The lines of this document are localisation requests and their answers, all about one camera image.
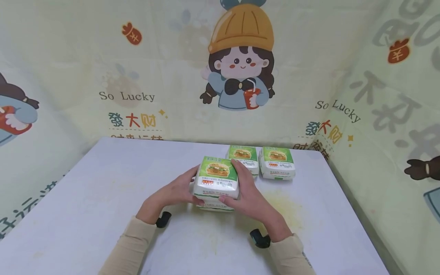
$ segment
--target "fabric wall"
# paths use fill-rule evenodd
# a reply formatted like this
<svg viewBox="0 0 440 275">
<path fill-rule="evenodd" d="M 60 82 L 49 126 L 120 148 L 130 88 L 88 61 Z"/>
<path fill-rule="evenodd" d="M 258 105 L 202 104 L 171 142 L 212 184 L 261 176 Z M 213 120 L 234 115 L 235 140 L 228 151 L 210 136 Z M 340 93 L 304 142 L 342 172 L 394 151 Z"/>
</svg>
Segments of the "fabric wall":
<svg viewBox="0 0 440 275">
<path fill-rule="evenodd" d="M 419 2 L 0 0 L 0 239 L 101 136 L 275 145 L 323 152 L 393 274 L 433 274 L 436 181 L 403 172 L 438 149 L 411 153 L 439 106 Z"/>
<path fill-rule="evenodd" d="M 384 8 L 313 145 L 330 151 L 382 259 L 404 274 L 440 272 L 439 11 L 429 0 Z"/>
</svg>

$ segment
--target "person's right hand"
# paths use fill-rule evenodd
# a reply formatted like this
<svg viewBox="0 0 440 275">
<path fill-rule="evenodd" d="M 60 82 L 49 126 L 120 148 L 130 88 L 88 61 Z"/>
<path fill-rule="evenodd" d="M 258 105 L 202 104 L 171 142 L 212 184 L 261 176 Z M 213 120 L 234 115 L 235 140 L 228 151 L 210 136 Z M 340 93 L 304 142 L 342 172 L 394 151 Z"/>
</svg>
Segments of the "person's right hand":
<svg viewBox="0 0 440 275">
<path fill-rule="evenodd" d="M 268 222 L 267 220 L 277 211 L 257 189 L 251 172 L 236 159 L 231 159 L 231 163 L 238 174 L 240 199 L 234 200 L 231 197 L 220 196 L 219 201 L 263 224 Z"/>
<path fill-rule="evenodd" d="M 240 199 L 220 196 L 219 201 L 238 212 L 261 222 L 272 242 L 280 242 L 292 235 L 283 216 L 271 206 L 255 186 L 251 172 L 239 161 L 231 159 L 238 174 Z"/>
</svg>

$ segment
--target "green label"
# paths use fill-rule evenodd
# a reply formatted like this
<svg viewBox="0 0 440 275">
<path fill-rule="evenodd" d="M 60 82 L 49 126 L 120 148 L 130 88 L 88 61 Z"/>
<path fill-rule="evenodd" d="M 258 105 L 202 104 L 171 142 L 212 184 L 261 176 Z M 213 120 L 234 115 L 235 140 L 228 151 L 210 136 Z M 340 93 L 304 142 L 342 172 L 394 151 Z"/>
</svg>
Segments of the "green label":
<svg viewBox="0 0 440 275">
<path fill-rule="evenodd" d="M 231 145 L 229 146 L 228 158 L 240 158 L 240 159 L 249 159 L 252 161 L 257 161 L 258 159 L 257 150 L 255 147 Z"/>
<path fill-rule="evenodd" d="M 204 157 L 199 176 L 237 181 L 237 172 L 228 159 Z"/>
<path fill-rule="evenodd" d="M 293 163 L 290 150 L 287 148 L 263 147 L 264 161 L 281 161 Z"/>
</svg>

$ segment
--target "orange knit hat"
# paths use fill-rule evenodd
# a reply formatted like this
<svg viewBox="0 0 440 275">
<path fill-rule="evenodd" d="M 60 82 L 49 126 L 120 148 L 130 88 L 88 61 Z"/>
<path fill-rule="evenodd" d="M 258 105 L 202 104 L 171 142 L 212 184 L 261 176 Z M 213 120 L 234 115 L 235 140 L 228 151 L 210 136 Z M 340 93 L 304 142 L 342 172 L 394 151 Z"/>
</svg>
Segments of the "orange knit hat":
<svg viewBox="0 0 440 275">
<path fill-rule="evenodd" d="M 210 54 L 232 47 L 250 46 L 272 51 L 274 32 L 269 17 L 253 4 L 228 10 L 217 22 L 208 46 Z"/>
</svg>

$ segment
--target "burger picture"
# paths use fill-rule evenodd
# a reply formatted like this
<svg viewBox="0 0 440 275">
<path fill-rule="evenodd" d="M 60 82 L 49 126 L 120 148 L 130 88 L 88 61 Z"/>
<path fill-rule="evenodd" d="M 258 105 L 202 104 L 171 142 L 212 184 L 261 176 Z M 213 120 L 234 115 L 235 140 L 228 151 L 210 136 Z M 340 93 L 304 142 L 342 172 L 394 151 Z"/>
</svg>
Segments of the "burger picture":
<svg viewBox="0 0 440 275">
<path fill-rule="evenodd" d="M 286 161 L 287 160 L 286 154 L 283 152 L 280 152 L 280 151 L 270 151 L 269 158 L 279 160 L 279 161 Z"/>
<path fill-rule="evenodd" d="M 210 163 L 206 167 L 206 173 L 213 176 L 228 176 L 229 167 L 221 163 Z"/>
<path fill-rule="evenodd" d="M 248 150 L 237 149 L 234 151 L 234 157 L 237 158 L 250 158 L 251 153 Z"/>
</svg>

